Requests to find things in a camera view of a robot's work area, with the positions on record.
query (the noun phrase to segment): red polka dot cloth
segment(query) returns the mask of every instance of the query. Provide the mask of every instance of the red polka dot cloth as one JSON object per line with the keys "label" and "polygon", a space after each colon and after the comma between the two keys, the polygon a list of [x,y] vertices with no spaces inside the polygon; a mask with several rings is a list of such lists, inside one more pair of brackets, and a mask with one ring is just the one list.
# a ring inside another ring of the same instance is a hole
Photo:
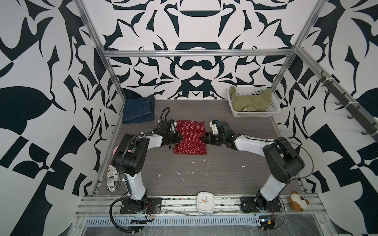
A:
{"label": "red polka dot cloth", "polygon": [[175,145],[173,153],[189,155],[206,155],[206,144],[201,137],[206,133],[205,121],[178,120],[176,129],[183,139]]}

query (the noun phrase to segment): black cable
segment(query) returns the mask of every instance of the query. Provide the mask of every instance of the black cable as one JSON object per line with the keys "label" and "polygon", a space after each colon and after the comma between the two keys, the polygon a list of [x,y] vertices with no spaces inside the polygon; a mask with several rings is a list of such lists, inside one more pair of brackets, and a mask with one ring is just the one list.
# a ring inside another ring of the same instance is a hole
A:
{"label": "black cable", "polygon": [[140,221],[139,220],[130,220],[130,223],[131,224],[140,224],[140,225],[143,224],[144,225],[144,224],[147,224],[148,222],[152,222],[152,221],[153,221],[153,218],[148,220],[147,216],[146,216],[146,220],[140,220]]}
{"label": "black cable", "polygon": [[301,178],[295,178],[295,179],[291,179],[291,180],[307,178],[307,177],[309,177],[310,175],[312,175],[312,173],[314,173],[314,167],[315,167],[315,166],[314,166],[314,160],[312,159],[312,156],[308,153],[308,151],[307,151],[304,147],[300,146],[300,145],[297,144],[297,143],[290,142],[290,141],[278,141],[278,142],[292,143],[292,144],[297,145],[297,146],[300,147],[301,149],[305,150],[305,152],[308,154],[308,156],[309,156],[310,159],[311,159],[311,162],[312,162],[312,170],[311,170],[311,173],[308,174],[308,175],[306,175],[306,176],[304,176],[304,177],[301,177]]}
{"label": "black cable", "polygon": [[124,179],[125,181],[127,181],[127,178],[126,178],[125,174],[123,173],[123,162],[125,161],[126,154],[127,154],[128,150],[129,150],[131,144],[133,143],[134,139],[135,139],[136,137],[141,137],[141,136],[144,136],[144,134],[136,134],[136,135],[133,135],[133,136],[130,138],[129,142],[127,143],[125,149],[123,150],[122,158],[121,158],[121,162],[119,163],[119,170],[118,170],[118,171],[119,171],[119,173],[122,175],[122,177],[123,177],[123,179]]}
{"label": "black cable", "polygon": [[262,207],[260,207],[260,208],[256,208],[256,209],[251,209],[251,210],[248,210],[248,211],[243,211],[244,213],[249,213],[249,212],[252,212],[252,211],[255,211],[255,210],[261,210],[262,209]]}
{"label": "black cable", "polygon": [[282,222],[281,222],[281,224],[279,225],[279,226],[277,226],[277,227],[274,227],[274,228],[271,228],[270,230],[275,230],[275,229],[277,229],[277,228],[279,228],[279,227],[281,227],[283,224],[284,224],[284,222],[285,222],[285,219],[286,219],[286,209],[285,209],[285,206],[284,206],[284,201],[279,197],[279,199],[281,200],[281,202],[282,202],[282,207],[283,207],[283,212],[284,212],[284,215],[283,215],[283,220],[282,220]]}
{"label": "black cable", "polygon": [[126,200],[126,199],[128,199],[129,197],[130,197],[130,196],[121,197],[121,198],[115,200],[114,202],[112,202],[112,204],[110,205],[110,208],[109,208],[110,221],[113,223],[113,225],[114,225],[118,230],[120,230],[120,231],[122,231],[122,232],[125,232],[125,233],[138,233],[138,232],[140,232],[140,230],[139,230],[139,231],[135,231],[135,230],[127,230],[127,229],[121,228],[121,227],[115,222],[115,220],[114,220],[114,218],[113,218],[113,212],[112,212],[113,205],[116,204],[116,203],[119,202],[119,201]]}
{"label": "black cable", "polygon": [[159,122],[158,122],[157,126],[152,130],[152,132],[155,132],[156,129],[159,127],[160,122],[161,122],[161,119],[163,118],[163,113],[164,113],[164,111],[166,111],[166,110],[168,110],[168,112],[166,113],[164,119],[167,120],[167,115],[168,115],[168,113],[170,112],[170,107],[166,107],[166,108],[164,108],[164,109],[161,111]]}
{"label": "black cable", "polygon": [[[268,139],[265,139],[265,140],[263,140],[263,139],[251,139],[251,140],[270,142]],[[295,179],[291,179],[291,180],[297,180],[297,179],[307,178],[307,177],[309,177],[310,175],[312,175],[312,173],[314,173],[314,168],[315,168],[315,166],[314,166],[314,160],[312,159],[312,156],[308,153],[308,151],[307,151],[304,147],[300,146],[300,145],[297,144],[297,143],[290,142],[290,141],[277,141],[277,140],[274,140],[273,142],[275,142],[275,143],[276,143],[276,142],[281,142],[281,143],[292,143],[292,144],[295,144],[295,145],[297,145],[298,147],[300,147],[301,149],[305,150],[305,152],[308,154],[308,156],[309,156],[310,159],[311,159],[311,162],[312,162],[312,170],[311,170],[311,173],[308,174],[308,175],[306,175],[306,176],[304,176],[304,177],[301,177],[301,178],[295,178]]]}

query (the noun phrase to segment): aluminum extrusion bar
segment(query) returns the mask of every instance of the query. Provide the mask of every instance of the aluminum extrusion bar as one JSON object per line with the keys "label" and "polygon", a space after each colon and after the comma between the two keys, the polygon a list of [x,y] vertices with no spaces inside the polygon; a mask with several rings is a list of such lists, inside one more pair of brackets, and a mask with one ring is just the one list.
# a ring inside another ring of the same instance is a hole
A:
{"label": "aluminum extrusion bar", "polygon": [[104,50],[106,57],[286,56],[292,49]]}
{"label": "aluminum extrusion bar", "polygon": [[328,89],[327,93],[332,93],[340,103],[338,105],[344,108],[351,114],[350,119],[356,121],[366,130],[361,132],[363,135],[370,135],[376,142],[378,142],[378,124],[377,120],[365,109],[357,100],[350,95],[332,76],[327,73],[319,63],[303,48],[296,47],[295,53],[308,65],[308,67],[319,78],[319,83],[323,83]]}
{"label": "aluminum extrusion bar", "polygon": [[[215,195],[215,215],[240,215],[245,214],[240,210],[240,197],[248,195]],[[286,206],[287,214],[326,214],[324,206],[322,205],[317,194],[300,194],[305,197],[310,204],[304,212],[293,211],[290,203],[287,200],[290,195],[280,195],[284,205]],[[200,214],[197,211],[196,195],[192,196],[149,196],[161,197],[162,205],[161,212],[158,215],[182,215],[182,214]],[[112,197],[83,197],[77,209],[76,216],[107,216],[109,214],[110,204],[118,199],[119,196]],[[121,202],[114,205],[114,216],[125,216],[120,214]]]}
{"label": "aluminum extrusion bar", "polygon": [[126,96],[123,92],[123,89],[122,89],[120,83],[119,83],[118,77],[114,73],[112,65],[109,63],[108,59],[104,56],[104,52],[102,50],[102,45],[101,45],[100,39],[98,38],[98,34],[95,30],[95,27],[93,26],[92,21],[90,20],[89,14],[87,12],[87,9],[85,8],[83,1],[82,0],[74,0],[74,2],[76,3],[76,8],[79,11],[81,20],[83,21],[85,27],[88,30],[89,36],[91,37],[91,39],[94,43],[94,46],[96,47],[96,50],[97,50],[97,52],[100,56],[100,59],[101,59],[103,65],[105,66],[105,69],[108,71],[108,73],[110,75],[110,79],[113,82],[117,93],[121,97],[122,101],[125,102]]}
{"label": "aluminum extrusion bar", "polygon": [[121,123],[122,123],[122,117],[123,117],[123,113],[120,112],[116,126],[115,126],[114,131],[112,133],[112,136],[110,138],[110,142],[109,142],[108,147],[106,149],[105,156],[104,156],[104,158],[103,158],[103,160],[100,164],[99,170],[97,171],[96,181],[93,181],[93,183],[91,185],[91,191],[88,193],[91,196],[94,196],[98,192],[99,187],[100,187],[100,185],[102,184],[102,181],[103,181],[102,177],[104,175],[104,171],[106,170],[108,159],[113,156],[112,155],[113,154],[113,147],[115,147],[114,143],[115,143],[115,141],[117,139],[117,135],[119,133],[119,128],[120,128]]}
{"label": "aluminum extrusion bar", "polygon": [[[318,0],[315,4],[314,9],[312,10],[310,16],[308,17],[306,23],[304,24],[298,38],[295,40],[292,49],[296,48],[299,45],[302,45],[304,40],[306,40],[308,33],[310,32],[311,28],[315,25],[316,21],[319,18],[319,14],[322,11],[324,5],[328,2],[328,0]],[[286,58],[285,62],[282,64],[280,71],[278,72],[277,76],[274,78],[272,83],[272,91],[274,92],[278,85],[281,83],[286,71],[289,69],[291,63],[293,62],[295,55],[291,55]]]}

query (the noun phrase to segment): green cloth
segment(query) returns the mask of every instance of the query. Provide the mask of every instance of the green cloth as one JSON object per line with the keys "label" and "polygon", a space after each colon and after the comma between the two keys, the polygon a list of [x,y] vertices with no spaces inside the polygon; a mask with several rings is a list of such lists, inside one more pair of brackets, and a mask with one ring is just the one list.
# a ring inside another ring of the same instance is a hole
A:
{"label": "green cloth", "polygon": [[259,95],[237,96],[235,87],[231,86],[230,98],[235,111],[265,111],[272,100],[272,90],[267,89]]}

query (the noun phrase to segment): wooden floor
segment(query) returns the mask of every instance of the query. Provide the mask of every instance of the wooden floor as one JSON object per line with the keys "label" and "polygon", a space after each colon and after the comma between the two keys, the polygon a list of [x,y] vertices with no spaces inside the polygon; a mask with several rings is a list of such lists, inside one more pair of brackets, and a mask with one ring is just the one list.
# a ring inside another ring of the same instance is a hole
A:
{"label": "wooden floor", "polygon": [[[121,125],[116,145],[125,133],[148,132],[155,128],[161,111],[171,111],[167,119],[175,121],[227,121],[235,133],[272,139],[277,138],[270,118],[233,118],[228,101],[169,101],[158,100],[155,120],[146,123]],[[149,195],[196,195],[200,191],[213,194],[255,194],[265,183],[270,171],[264,157],[257,154],[235,151],[222,146],[207,145],[207,155],[180,155],[168,146],[149,149],[142,169],[144,186]],[[300,192],[297,181],[289,184],[282,193]],[[121,183],[115,192],[106,190],[106,182],[99,188],[98,196],[120,196],[126,192]]]}

